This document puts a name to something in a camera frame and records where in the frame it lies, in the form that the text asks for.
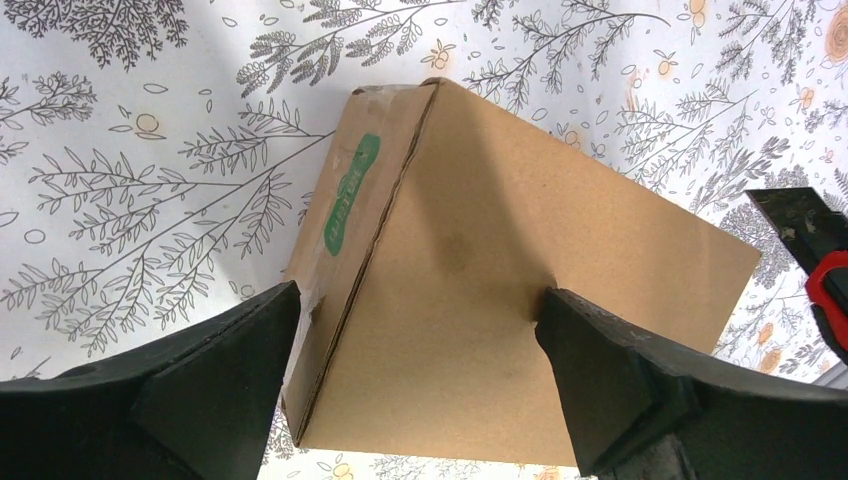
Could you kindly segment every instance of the torn cardboard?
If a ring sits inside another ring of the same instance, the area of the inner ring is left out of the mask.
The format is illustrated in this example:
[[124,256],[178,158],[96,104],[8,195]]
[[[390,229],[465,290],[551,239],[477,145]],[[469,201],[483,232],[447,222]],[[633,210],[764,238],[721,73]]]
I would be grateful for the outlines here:
[[575,465],[547,286],[709,353],[759,252],[445,79],[353,93],[286,280],[303,447]]

